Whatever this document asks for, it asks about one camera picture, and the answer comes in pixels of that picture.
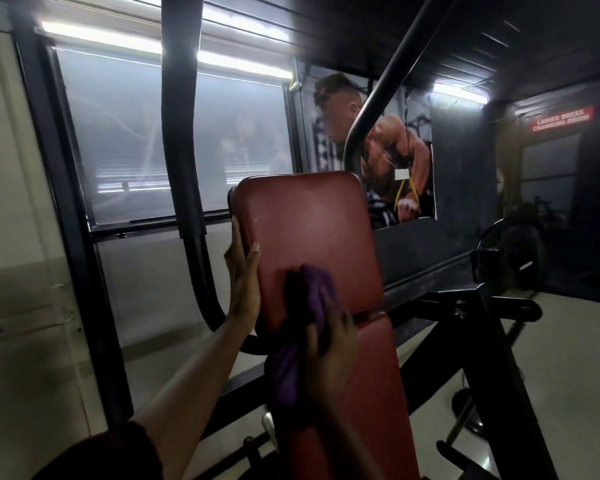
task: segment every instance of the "shirtless man in poster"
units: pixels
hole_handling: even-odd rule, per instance
[[[320,79],[313,95],[322,110],[327,136],[342,148],[362,99],[358,88],[343,73]],[[429,147],[392,114],[381,116],[365,139],[361,161],[368,186],[378,194],[398,222],[417,219],[420,196],[431,168]],[[410,168],[408,180],[396,180],[395,170]]]

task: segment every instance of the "white label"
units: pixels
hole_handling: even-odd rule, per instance
[[[408,168],[397,168],[395,170],[395,179],[396,180],[408,180],[409,179],[409,169]]]

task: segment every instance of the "black sleeve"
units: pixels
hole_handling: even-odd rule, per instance
[[[127,422],[73,445],[32,480],[162,480],[162,464],[144,428]]]

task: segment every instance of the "red seat pad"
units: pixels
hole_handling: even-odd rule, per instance
[[[359,327],[358,338],[358,360],[338,398],[338,407],[369,448],[386,480],[420,480],[388,316],[375,314]],[[276,437],[281,479],[333,478],[314,428],[276,427]]]
[[[344,171],[245,178],[231,196],[245,248],[262,247],[258,334],[271,334],[287,317],[285,274],[303,264],[331,273],[342,304],[353,314],[383,298],[383,282],[365,194]]]

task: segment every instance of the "red sign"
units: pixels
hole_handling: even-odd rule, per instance
[[[537,132],[586,123],[592,119],[593,106],[587,106],[583,107],[582,109],[576,109],[575,111],[563,112],[561,114],[554,114],[553,116],[547,116],[546,118],[533,120],[531,121],[530,126],[531,131]]]

